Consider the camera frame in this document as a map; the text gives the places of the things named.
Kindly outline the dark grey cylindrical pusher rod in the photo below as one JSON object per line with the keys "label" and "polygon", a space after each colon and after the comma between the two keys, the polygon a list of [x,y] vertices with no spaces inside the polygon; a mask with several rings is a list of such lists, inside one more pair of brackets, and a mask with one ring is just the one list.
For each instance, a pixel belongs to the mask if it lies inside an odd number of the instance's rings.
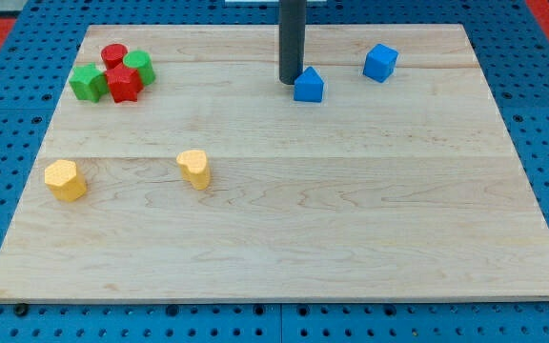
{"label": "dark grey cylindrical pusher rod", "polygon": [[303,71],[306,0],[280,0],[278,14],[279,81],[292,85]]}

